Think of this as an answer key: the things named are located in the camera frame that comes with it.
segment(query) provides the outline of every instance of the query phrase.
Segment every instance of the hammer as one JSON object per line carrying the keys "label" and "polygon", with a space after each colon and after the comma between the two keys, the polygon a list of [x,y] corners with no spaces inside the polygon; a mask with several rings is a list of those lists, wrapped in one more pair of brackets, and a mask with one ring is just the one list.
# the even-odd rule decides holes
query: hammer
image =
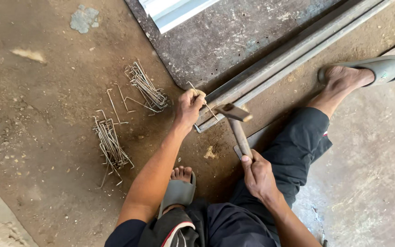
{"label": "hammer", "polygon": [[242,154],[248,155],[252,160],[251,149],[249,148],[248,140],[246,139],[245,132],[243,132],[243,128],[240,124],[240,121],[247,122],[251,120],[252,114],[231,103],[219,106],[216,108],[216,111],[228,118],[228,122],[231,125],[231,129],[233,130],[234,137],[236,138],[240,151]]}

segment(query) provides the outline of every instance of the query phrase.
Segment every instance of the wooden hammer handle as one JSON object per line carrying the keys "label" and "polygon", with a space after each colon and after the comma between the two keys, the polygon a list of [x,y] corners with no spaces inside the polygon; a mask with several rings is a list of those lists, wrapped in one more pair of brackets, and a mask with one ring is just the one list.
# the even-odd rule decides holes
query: wooden hammer handle
{"label": "wooden hammer handle", "polygon": [[234,137],[236,137],[236,141],[239,145],[240,151],[242,154],[246,154],[252,160],[251,149],[249,148],[248,140],[246,139],[245,132],[243,132],[243,128],[240,124],[240,121],[231,119],[228,117],[228,122],[231,125],[231,129],[233,130]]}

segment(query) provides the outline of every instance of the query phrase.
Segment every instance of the red stripe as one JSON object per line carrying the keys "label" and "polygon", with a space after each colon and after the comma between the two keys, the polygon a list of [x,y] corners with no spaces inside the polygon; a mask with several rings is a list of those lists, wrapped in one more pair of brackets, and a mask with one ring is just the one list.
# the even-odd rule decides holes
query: red stripe
{"label": "red stripe", "polygon": [[[185,223],[185,222],[191,223],[191,224],[192,224],[192,222],[190,222],[190,221],[184,221],[184,222],[181,222],[181,223],[179,223],[179,224],[182,224],[182,223]],[[164,239],[164,242],[162,242],[161,247],[164,247],[164,244],[167,242],[167,239],[170,238],[170,235],[172,235],[173,230],[176,229],[176,227],[178,227],[179,224],[176,225],[175,227],[173,227],[173,229],[170,231],[170,233],[168,233],[167,237]]]}

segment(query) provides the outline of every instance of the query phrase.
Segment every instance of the corrugated metal sheet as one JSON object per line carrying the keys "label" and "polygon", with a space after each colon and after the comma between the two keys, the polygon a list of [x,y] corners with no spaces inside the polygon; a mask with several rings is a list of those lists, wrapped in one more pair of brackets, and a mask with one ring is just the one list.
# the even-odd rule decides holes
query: corrugated metal sheet
{"label": "corrugated metal sheet", "polygon": [[139,0],[147,15],[165,33],[219,0]]}

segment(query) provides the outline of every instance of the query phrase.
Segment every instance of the hammer head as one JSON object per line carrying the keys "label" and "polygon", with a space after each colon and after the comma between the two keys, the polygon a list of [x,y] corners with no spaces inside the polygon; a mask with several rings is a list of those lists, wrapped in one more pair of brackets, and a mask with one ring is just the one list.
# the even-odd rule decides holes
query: hammer head
{"label": "hammer head", "polygon": [[252,118],[252,114],[245,110],[242,110],[237,106],[234,106],[231,103],[217,107],[216,111],[220,114],[225,115],[225,117],[229,117],[242,122],[247,122]]}

